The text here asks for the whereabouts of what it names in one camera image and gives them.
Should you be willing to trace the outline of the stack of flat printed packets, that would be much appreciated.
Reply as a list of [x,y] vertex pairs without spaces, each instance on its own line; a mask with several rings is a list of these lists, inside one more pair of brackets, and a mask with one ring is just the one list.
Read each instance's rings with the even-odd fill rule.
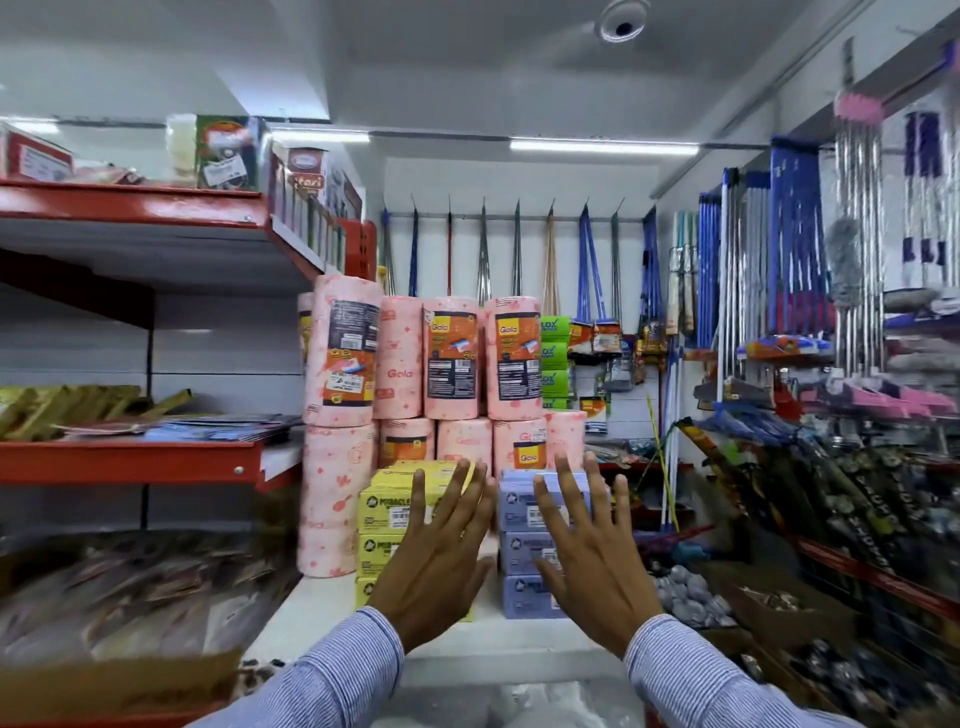
[[283,443],[303,426],[287,415],[182,415],[148,421],[128,418],[54,426],[63,440],[116,440],[149,443]]

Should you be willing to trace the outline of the stack of pink cloth rolls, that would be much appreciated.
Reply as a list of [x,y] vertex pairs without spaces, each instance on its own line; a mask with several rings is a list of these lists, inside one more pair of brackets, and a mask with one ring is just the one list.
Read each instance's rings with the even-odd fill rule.
[[384,296],[323,275],[297,296],[304,366],[296,567],[356,574],[359,497],[400,460],[482,460],[507,469],[582,465],[586,414],[543,407],[534,297]]

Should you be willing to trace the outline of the row of pink brushes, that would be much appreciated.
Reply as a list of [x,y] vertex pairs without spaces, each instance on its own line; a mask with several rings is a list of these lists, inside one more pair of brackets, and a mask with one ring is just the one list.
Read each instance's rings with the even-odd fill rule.
[[900,385],[885,377],[847,377],[840,370],[831,370],[822,381],[800,387],[798,401],[890,420],[960,417],[960,405],[945,394]]

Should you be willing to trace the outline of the red metal shelf rack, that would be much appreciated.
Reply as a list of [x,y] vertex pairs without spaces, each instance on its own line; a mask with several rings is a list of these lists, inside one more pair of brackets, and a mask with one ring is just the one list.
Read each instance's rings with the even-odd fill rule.
[[[350,274],[371,278],[368,229]],[[297,298],[323,261],[269,193],[0,180],[0,386],[189,389],[172,415],[301,418]],[[0,443],[0,539],[244,532],[296,562],[304,426],[283,443]],[[266,667],[240,661],[231,698]]]

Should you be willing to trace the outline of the person's left hand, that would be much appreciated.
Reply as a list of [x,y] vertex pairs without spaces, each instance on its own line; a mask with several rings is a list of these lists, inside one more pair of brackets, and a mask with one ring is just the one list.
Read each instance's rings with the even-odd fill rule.
[[[489,527],[498,500],[498,482],[489,476]],[[397,632],[409,654],[447,632],[473,604],[465,603],[468,570],[482,558],[484,537],[449,533],[452,503],[447,486],[430,522],[405,532],[398,550],[386,564],[368,607],[379,611]]]

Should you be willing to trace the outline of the person's right hand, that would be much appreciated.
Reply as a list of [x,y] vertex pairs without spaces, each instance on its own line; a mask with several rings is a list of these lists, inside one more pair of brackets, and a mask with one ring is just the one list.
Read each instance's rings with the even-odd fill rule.
[[538,509],[553,538],[565,578],[562,611],[582,632],[617,659],[624,658],[636,631],[663,613],[633,536],[615,524],[614,489],[594,455],[582,456],[593,516],[591,529],[555,529],[554,502],[543,477],[534,479]]

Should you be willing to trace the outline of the person's left forearm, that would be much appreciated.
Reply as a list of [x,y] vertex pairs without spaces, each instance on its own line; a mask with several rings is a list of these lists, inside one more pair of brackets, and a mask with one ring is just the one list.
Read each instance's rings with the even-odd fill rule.
[[257,692],[185,728],[371,728],[404,657],[394,626],[365,606]]

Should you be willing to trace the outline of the brown cardboard box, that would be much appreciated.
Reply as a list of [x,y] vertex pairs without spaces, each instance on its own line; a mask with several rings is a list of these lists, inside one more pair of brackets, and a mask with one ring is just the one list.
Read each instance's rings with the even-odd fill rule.
[[242,651],[0,668],[0,728],[167,728],[226,705]]

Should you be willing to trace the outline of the pile of clear plastic packets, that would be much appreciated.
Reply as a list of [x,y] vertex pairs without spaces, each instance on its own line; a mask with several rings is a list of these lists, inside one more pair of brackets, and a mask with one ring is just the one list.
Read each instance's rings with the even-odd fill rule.
[[244,532],[0,539],[0,667],[243,651],[299,577],[281,540]]

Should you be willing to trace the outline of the lavender sponge packet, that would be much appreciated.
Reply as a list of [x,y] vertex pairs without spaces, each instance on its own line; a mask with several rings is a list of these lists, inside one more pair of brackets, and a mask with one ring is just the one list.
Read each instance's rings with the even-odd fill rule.
[[543,477],[546,490],[564,522],[570,526],[570,509],[564,500],[558,474],[552,469],[504,469],[498,488],[498,528],[500,532],[546,532],[534,490],[535,477]]
[[539,575],[505,575],[502,610],[509,621],[560,620],[567,617]]
[[546,531],[501,532],[499,556],[500,570],[506,577],[537,576],[538,560],[562,570],[556,543]]

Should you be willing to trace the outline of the green and white box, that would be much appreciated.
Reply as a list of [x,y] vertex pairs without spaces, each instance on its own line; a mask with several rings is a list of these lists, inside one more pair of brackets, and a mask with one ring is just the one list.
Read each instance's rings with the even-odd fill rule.
[[258,116],[171,114],[165,127],[171,180],[199,189],[258,191],[266,135]]

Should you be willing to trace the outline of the thin yellow stick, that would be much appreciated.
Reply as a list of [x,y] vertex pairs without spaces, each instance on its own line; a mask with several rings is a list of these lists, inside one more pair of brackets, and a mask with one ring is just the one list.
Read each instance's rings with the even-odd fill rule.
[[654,431],[655,460],[661,471],[660,531],[663,533],[678,533],[680,531],[679,518],[677,516],[679,455],[675,437],[677,419],[673,418],[665,430],[660,430],[654,421],[655,412],[653,401],[649,395],[646,396],[646,403]]

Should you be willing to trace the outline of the person's right forearm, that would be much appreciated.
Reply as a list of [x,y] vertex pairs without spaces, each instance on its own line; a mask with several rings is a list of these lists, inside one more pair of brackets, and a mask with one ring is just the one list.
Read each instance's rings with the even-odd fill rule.
[[761,685],[678,619],[660,614],[633,634],[623,662],[630,684],[667,728],[866,728],[804,709]]

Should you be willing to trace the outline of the row of small boxes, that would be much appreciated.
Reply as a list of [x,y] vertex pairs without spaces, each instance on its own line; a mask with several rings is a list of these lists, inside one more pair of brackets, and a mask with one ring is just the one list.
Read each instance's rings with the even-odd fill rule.
[[317,145],[270,144],[272,214],[321,261],[350,272],[364,198],[338,155]]

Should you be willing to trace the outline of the pile of dark wrapped brooms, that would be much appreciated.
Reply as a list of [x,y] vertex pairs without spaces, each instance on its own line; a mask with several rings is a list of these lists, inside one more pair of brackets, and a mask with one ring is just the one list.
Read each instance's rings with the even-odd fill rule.
[[700,453],[738,518],[888,594],[960,613],[960,446],[937,452],[933,424],[728,407],[669,433]]

